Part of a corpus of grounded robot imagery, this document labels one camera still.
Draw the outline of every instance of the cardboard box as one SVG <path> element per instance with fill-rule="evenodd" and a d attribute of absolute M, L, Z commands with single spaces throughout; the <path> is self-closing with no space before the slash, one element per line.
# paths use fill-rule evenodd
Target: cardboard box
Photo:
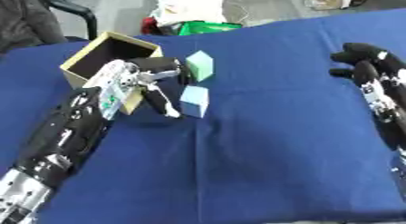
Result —
<path fill-rule="evenodd" d="M 72 88 L 78 88 L 112 60 L 160 56 L 163 54 L 158 45 L 123 34 L 105 32 L 62 64 L 61 69 Z M 121 111 L 130 115 L 141 101 L 140 91 L 136 90 L 121 106 Z"/>

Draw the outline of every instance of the chair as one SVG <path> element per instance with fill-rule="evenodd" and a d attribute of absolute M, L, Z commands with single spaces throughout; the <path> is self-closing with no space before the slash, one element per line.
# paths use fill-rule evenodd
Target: chair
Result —
<path fill-rule="evenodd" d="M 78 15 L 84 19 L 87 25 L 89 40 L 97 37 L 97 18 L 91 9 L 69 2 L 68 0 L 40 0 L 47 8 L 55 8 L 73 15 Z M 66 37 L 70 41 L 83 40 L 79 37 Z"/>

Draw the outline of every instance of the blue tablecloth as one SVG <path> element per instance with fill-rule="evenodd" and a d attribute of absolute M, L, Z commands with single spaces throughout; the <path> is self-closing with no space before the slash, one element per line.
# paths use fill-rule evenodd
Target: blue tablecloth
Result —
<path fill-rule="evenodd" d="M 329 54 L 364 42 L 406 59 L 406 10 L 278 22 L 228 33 L 141 38 L 167 56 L 203 50 L 202 120 L 148 105 L 121 115 L 40 223 L 260 223 L 404 217 L 392 153 L 358 88 L 329 76 Z M 13 51 L 0 62 L 0 172 L 70 90 L 58 66 L 84 44 Z"/>

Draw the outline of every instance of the blue cube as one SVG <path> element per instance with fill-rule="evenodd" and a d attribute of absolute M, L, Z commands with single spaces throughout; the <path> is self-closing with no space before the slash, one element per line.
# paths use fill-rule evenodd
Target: blue cube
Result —
<path fill-rule="evenodd" d="M 180 109 L 183 114 L 203 118 L 208 108 L 208 89 L 188 85 L 180 97 Z"/>

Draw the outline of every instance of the cable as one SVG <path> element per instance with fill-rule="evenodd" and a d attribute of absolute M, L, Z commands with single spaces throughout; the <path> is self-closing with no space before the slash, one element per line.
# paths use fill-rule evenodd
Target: cable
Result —
<path fill-rule="evenodd" d="M 239 7 L 245 13 L 244 16 L 236 22 L 237 24 L 241 24 L 244 20 L 246 20 L 249 17 L 249 12 L 245 9 L 244 6 L 242 6 L 238 3 L 235 3 L 235 2 L 228 1 L 228 0 L 226 0 L 226 2 L 231 5 L 235 5 L 235 6 Z"/>

